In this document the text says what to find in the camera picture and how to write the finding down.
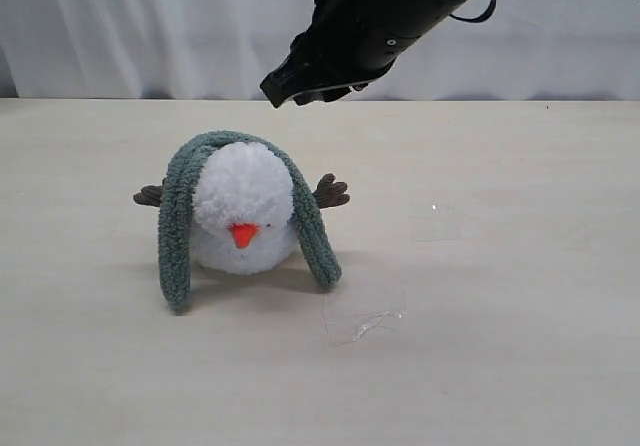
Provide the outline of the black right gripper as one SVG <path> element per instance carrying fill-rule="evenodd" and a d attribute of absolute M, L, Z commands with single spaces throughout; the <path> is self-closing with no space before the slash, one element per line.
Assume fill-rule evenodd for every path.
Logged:
<path fill-rule="evenodd" d="M 260 89 L 276 109 L 360 92 L 453 12 L 453 0 L 314 0 L 309 28 Z"/>

